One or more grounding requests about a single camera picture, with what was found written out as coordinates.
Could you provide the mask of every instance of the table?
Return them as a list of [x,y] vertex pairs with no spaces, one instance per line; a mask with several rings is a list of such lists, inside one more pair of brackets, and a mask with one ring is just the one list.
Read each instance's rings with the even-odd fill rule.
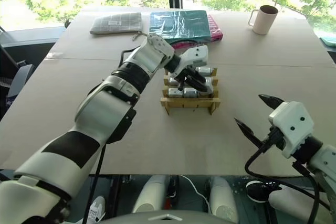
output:
[[[84,10],[76,17],[4,116],[0,168],[16,169],[43,144],[70,129],[79,103],[117,67],[120,51],[142,40],[131,41],[132,35],[92,37],[88,29],[94,17],[116,8],[95,10]],[[145,26],[149,11],[144,9]],[[209,46],[210,65],[218,68],[220,107],[212,116],[206,109],[171,109],[168,116],[160,105],[160,70],[135,106],[137,116],[124,139],[108,145],[102,174],[245,175],[244,163],[256,148],[240,132],[234,117],[263,138],[271,109],[257,97],[260,93],[303,102],[315,121],[314,135],[326,144],[336,144],[336,70],[307,22],[279,17],[270,34],[260,37],[246,25],[248,14],[215,12],[213,17],[225,34],[223,41]],[[231,24],[234,19],[237,26]],[[284,29],[286,23],[296,25]],[[293,30],[301,31],[307,41],[304,55],[298,46],[302,41],[294,41]],[[243,39],[244,47],[233,37]],[[267,175],[298,175],[291,160],[275,148],[252,169]]]

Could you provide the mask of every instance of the gray cloth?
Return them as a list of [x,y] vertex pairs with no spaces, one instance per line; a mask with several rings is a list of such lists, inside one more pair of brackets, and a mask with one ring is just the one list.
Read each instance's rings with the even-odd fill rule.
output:
[[96,18],[91,34],[118,34],[141,31],[141,13],[123,13]]

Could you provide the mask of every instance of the black stripe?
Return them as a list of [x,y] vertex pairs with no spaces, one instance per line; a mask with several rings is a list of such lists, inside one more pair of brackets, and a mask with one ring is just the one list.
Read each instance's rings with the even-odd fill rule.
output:
[[[14,179],[15,180],[19,180],[22,177],[22,175],[15,175]],[[37,187],[43,188],[44,190],[47,190],[53,194],[58,195],[61,199],[64,199],[65,201],[70,201],[71,200],[71,196],[63,191],[62,189],[59,189],[56,186],[53,186],[47,182],[44,182],[42,180],[40,180],[39,182],[37,182],[36,184]]]
[[77,131],[69,131],[52,141],[42,152],[50,152],[74,161],[80,168],[99,148],[93,138]]

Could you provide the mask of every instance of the black cable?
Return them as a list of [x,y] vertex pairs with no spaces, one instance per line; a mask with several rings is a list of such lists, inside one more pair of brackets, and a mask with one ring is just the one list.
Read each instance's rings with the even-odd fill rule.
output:
[[191,42],[191,43],[199,44],[199,42],[194,39],[180,39],[180,40],[171,42],[170,45],[177,44],[180,42]]
[[132,49],[129,49],[129,50],[124,50],[121,52],[120,54],[120,61],[119,61],[119,65],[118,65],[118,68],[122,65],[122,63],[124,62],[124,54],[127,53],[127,52],[133,52],[134,50],[136,50],[139,46],[135,47],[135,48],[132,48]]
[[[306,190],[298,187],[298,186],[295,186],[295,185],[292,185],[290,183],[287,183],[285,181],[282,181],[282,180],[278,180],[276,178],[273,178],[273,177],[268,177],[268,176],[265,176],[265,175],[262,175],[262,174],[258,174],[258,173],[254,173],[252,171],[250,171],[249,167],[250,165],[253,163],[254,160],[257,159],[257,157],[264,151],[264,146],[262,146],[260,149],[257,150],[257,152],[255,154],[253,154],[249,160],[246,162],[245,164],[245,171],[247,174],[251,175],[251,176],[254,176],[254,177],[257,177],[257,178],[262,178],[264,180],[268,180],[268,181],[272,181],[272,182],[277,182],[277,183],[280,183],[282,185],[285,185],[285,186],[288,186],[294,190],[297,190],[305,195],[307,195],[308,197],[312,198],[312,199],[315,199],[315,196],[310,194],[309,192],[307,192]],[[325,202],[323,202],[322,200],[319,200],[319,203],[324,206],[325,208],[327,208],[329,211],[330,211],[330,207],[328,206],[328,204],[326,204]]]
[[311,175],[307,175],[307,178],[309,178],[314,188],[314,192],[315,192],[313,208],[311,209],[311,213],[310,213],[310,216],[307,222],[307,224],[313,224],[315,221],[315,217],[317,215],[317,211],[319,210],[320,190],[319,190],[318,184],[316,183],[315,179]]
[[89,195],[89,198],[88,198],[88,202],[86,203],[82,224],[86,224],[86,222],[88,220],[88,217],[89,217],[90,206],[92,204],[93,195],[95,193],[94,190],[95,190],[97,182],[98,182],[98,177],[99,177],[101,165],[102,165],[103,159],[104,159],[105,149],[106,149],[106,145],[104,145],[104,147],[101,149],[101,153],[100,153],[100,157],[99,157],[99,161],[98,161],[98,166],[97,166],[96,173],[95,173],[95,178],[93,180],[93,185],[90,189],[90,195]]

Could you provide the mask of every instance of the white cable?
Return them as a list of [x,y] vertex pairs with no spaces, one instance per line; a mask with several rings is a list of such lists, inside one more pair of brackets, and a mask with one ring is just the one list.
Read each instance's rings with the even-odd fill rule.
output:
[[188,180],[188,181],[190,182],[190,184],[191,184],[192,187],[194,188],[196,194],[200,195],[200,196],[205,200],[205,203],[206,203],[207,206],[208,206],[208,213],[209,213],[209,214],[212,214],[212,212],[211,212],[211,208],[210,208],[210,204],[209,204],[209,201],[204,197],[203,194],[200,194],[200,193],[197,191],[197,189],[196,189],[194,183],[193,183],[189,178],[187,178],[186,176],[184,176],[184,175],[180,175],[180,176],[183,177],[183,178],[185,178],[186,180]]
[[105,213],[106,213],[106,212],[103,213],[103,215],[99,218],[99,220],[97,221],[97,223],[98,223],[99,221],[101,221],[101,220],[104,218]]

